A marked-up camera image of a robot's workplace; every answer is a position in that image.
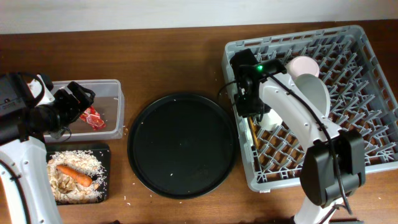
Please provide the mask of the wooden chopstick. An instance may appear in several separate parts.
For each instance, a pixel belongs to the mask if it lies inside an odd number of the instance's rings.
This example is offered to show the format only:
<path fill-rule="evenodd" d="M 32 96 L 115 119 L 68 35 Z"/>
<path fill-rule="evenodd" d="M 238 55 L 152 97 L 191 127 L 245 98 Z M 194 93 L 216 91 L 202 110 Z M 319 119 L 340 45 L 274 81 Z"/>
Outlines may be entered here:
<path fill-rule="evenodd" d="M 252 141 L 254 143 L 254 147 L 255 147 L 256 150 L 258 150 L 259 143 L 258 143 L 258 140 L 257 140 L 256 131 L 255 131 L 255 128 L 254 128 L 254 122 L 253 122 L 252 117 L 248 118 L 248 123 L 249 123 L 250 131 L 251 131 L 251 136 L 252 136 Z"/>

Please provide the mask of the red snack wrapper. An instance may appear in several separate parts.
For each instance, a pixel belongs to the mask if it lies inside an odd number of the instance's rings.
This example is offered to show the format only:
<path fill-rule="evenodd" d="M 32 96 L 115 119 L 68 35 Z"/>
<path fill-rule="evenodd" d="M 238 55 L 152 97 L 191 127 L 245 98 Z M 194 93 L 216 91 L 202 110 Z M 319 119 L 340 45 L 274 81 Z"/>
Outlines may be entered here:
<path fill-rule="evenodd" d="M 93 106 L 87 108 L 81 115 L 80 119 L 89 124 L 94 131 L 104 129 L 106 127 L 105 122 L 101 119 L 100 114 L 95 110 Z"/>

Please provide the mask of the cream white cup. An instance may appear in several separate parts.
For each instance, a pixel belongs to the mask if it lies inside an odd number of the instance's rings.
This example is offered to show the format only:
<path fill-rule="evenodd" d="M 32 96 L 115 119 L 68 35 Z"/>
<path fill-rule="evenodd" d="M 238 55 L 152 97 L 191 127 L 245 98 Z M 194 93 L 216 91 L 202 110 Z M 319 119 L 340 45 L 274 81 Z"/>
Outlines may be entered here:
<path fill-rule="evenodd" d="M 261 128 L 266 131 L 273 131 L 276 127 L 282 124 L 282 118 L 271 109 L 268 113 L 264 113 L 261 121 L 258 121 L 258 124 Z"/>

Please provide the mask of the pink bowl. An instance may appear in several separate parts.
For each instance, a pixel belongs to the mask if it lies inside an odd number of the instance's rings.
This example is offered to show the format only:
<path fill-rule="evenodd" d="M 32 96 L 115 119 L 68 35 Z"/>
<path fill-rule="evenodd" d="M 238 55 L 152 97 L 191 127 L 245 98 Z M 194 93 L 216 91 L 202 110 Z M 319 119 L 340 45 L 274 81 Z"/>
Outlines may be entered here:
<path fill-rule="evenodd" d="M 317 62 L 308 56 L 293 58 L 286 66 L 287 73 L 296 80 L 299 76 L 310 74 L 319 77 L 320 67 Z"/>

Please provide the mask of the light blue plate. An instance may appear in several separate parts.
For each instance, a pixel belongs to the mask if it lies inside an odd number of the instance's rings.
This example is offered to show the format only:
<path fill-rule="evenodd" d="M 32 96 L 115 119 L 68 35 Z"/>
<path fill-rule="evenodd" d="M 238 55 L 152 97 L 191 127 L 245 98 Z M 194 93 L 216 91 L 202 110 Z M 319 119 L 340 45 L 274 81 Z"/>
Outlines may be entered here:
<path fill-rule="evenodd" d="M 325 117 L 330 114 L 330 94 L 321 79 L 311 74 L 303 74 L 294 83 Z"/>

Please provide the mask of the orange carrot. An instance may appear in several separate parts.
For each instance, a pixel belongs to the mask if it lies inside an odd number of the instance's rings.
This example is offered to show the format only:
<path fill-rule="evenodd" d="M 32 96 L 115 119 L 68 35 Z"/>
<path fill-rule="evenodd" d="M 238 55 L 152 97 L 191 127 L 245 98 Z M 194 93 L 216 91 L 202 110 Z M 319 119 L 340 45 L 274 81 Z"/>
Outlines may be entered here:
<path fill-rule="evenodd" d="M 92 179 L 91 177 L 76 171 L 75 169 L 72 169 L 68 166 L 64 165 L 57 165 L 56 166 L 57 170 L 60 171 L 63 174 L 66 174 L 70 176 L 73 180 L 75 180 L 77 183 L 84 187 L 89 187 L 92 184 Z"/>

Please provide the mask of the white plastic fork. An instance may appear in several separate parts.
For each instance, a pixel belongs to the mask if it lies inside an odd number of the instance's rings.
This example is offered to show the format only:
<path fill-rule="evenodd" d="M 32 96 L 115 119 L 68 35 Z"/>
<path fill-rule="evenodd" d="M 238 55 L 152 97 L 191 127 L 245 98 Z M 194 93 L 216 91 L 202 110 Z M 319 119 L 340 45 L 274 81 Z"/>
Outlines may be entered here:
<path fill-rule="evenodd" d="M 252 140 L 252 132 L 251 132 L 251 128 L 248 123 L 245 124 L 245 128 L 246 128 L 245 132 L 246 132 L 247 142 L 250 146 L 253 146 L 254 143 Z"/>

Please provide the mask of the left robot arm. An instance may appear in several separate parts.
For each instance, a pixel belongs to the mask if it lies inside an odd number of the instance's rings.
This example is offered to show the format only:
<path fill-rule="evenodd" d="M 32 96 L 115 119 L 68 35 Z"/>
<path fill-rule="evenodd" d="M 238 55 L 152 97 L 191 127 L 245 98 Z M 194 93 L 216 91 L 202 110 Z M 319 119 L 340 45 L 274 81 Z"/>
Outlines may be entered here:
<path fill-rule="evenodd" d="M 61 223 L 47 178 L 44 134 L 59 135 L 89 108 L 95 93 L 26 72 L 1 75 L 1 182 L 13 223 Z"/>

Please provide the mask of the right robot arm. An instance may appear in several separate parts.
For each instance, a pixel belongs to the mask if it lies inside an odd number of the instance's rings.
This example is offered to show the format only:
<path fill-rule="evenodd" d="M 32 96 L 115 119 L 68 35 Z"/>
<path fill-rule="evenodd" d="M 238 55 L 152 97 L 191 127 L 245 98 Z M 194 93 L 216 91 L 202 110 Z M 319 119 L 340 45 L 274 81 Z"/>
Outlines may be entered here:
<path fill-rule="evenodd" d="M 351 213 L 348 197 L 366 181 L 364 139 L 328 119 L 330 95 L 316 61 L 298 56 L 287 65 L 278 59 L 259 62 L 245 49 L 229 63 L 238 88 L 238 115 L 274 110 L 305 151 L 300 173 L 305 198 L 291 223 L 328 223 L 336 210 Z"/>

